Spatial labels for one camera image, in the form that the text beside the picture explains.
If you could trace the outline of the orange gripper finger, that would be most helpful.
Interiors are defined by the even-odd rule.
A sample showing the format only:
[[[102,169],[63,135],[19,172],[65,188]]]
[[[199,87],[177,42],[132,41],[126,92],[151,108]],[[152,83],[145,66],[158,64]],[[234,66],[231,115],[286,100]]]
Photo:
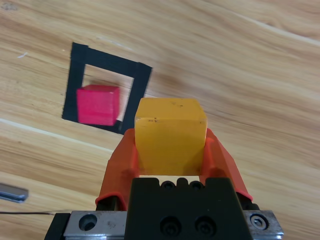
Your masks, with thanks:
[[[139,177],[135,130],[128,129],[108,160],[98,198],[97,211],[126,211],[134,178]]]
[[[259,206],[253,203],[253,197],[248,193],[235,160],[209,128],[206,131],[199,180],[204,184],[207,178],[228,178],[232,183],[242,209],[245,211],[259,209]]]

